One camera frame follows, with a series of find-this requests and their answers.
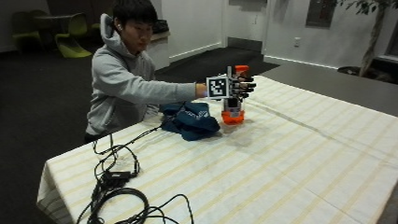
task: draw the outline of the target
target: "white tablecloth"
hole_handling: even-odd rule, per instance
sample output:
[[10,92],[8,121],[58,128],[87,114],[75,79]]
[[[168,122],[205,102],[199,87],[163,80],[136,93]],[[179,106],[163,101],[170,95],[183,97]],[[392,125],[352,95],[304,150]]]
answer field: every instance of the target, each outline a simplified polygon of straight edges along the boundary
[[[156,131],[131,146],[143,172],[127,186],[152,205],[186,194],[197,223],[396,223],[398,118],[267,77],[256,83],[244,124],[224,125],[221,102],[205,101],[220,120],[216,136],[187,142]],[[115,133],[116,144],[159,124],[152,119]],[[75,222],[91,202],[99,159],[88,144],[46,164],[38,205],[58,223]],[[132,170],[128,154],[116,169]],[[134,197],[120,196],[100,216],[115,223],[142,209]],[[164,212],[190,223],[184,200]]]

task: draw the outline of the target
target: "dark blue towel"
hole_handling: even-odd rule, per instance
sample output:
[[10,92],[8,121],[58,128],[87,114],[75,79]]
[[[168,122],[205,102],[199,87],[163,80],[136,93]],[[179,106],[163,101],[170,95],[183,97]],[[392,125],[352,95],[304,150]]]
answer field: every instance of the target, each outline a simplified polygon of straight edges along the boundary
[[162,128],[168,132],[180,133],[187,141],[209,137],[220,130],[217,120],[211,117],[207,103],[187,102],[183,107],[176,104],[164,105],[163,114],[166,119],[171,119],[178,114]]

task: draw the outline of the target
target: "wall outlet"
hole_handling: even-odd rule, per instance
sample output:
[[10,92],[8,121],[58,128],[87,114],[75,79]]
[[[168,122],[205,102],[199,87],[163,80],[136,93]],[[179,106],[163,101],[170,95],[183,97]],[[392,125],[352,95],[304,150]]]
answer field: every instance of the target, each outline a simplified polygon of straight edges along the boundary
[[295,38],[295,46],[299,48],[301,44],[301,37]]

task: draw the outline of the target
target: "table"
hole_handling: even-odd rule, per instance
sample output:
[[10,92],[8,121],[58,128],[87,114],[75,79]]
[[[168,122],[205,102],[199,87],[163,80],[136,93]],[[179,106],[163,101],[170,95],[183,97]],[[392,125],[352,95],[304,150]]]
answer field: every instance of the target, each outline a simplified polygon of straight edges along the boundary
[[263,75],[398,117],[398,85],[301,63],[288,63]]
[[67,26],[68,26],[68,19],[72,18],[74,15],[43,15],[43,16],[36,16],[35,19],[38,20],[51,20],[51,21],[58,21],[58,26],[62,29],[62,33],[67,33]]
[[[263,76],[256,83],[243,125],[221,123],[196,142],[166,131],[136,142],[143,172],[127,186],[152,205],[186,194],[197,223],[396,223],[398,118]],[[221,103],[203,102],[221,120]],[[159,124],[154,118],[115,133],[116,144]],[[108,145],[106,137],[98,149]],[[132,170],[128,158],[118,169]],[[90,203],[99,159],[84,145],[46,163],[38,206],[58,223],[74,223]],[[123,196],[100,216],[115,223],[140,211]],[[164,212],[190,223],[184,200]]]

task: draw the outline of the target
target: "young man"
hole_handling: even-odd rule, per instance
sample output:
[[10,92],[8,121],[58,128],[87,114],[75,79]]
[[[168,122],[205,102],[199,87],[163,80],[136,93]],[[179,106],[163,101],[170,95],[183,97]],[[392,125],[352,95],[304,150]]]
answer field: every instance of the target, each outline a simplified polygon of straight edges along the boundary
[[150,0],[116,0],[114,19],[102,16],[104,46],[92,59],[87,143],[156,116],[159,104],[205,97],[204,84],[167,83],[155,78],[146,48],[158,19]]

